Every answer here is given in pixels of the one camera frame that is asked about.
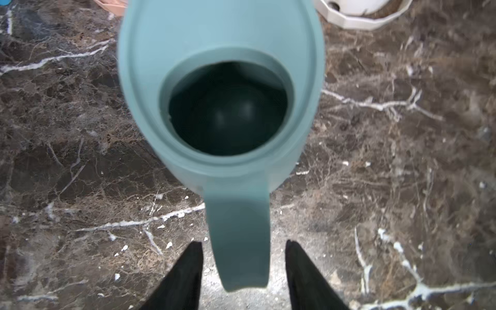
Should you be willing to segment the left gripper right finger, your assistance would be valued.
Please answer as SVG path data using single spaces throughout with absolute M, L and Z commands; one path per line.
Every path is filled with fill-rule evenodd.
M 349 310 L 331 288 L 301 245 L 288 240 L 285 245 L 285 268 L 291 308 Z

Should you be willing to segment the mint green watering can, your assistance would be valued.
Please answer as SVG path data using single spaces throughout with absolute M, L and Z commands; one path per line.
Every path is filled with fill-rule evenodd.
M 324 81 L 311 1 L 129 1 L 125 101 L 154 152 L 205 204 L 226 291 L 264 288 L 270 194 L 294 169 Z

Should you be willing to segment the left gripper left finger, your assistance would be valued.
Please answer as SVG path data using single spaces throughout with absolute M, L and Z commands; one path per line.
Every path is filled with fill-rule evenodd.
M 191 242 L 139 309 L 198 309 L 203 264 L 202 243 Z

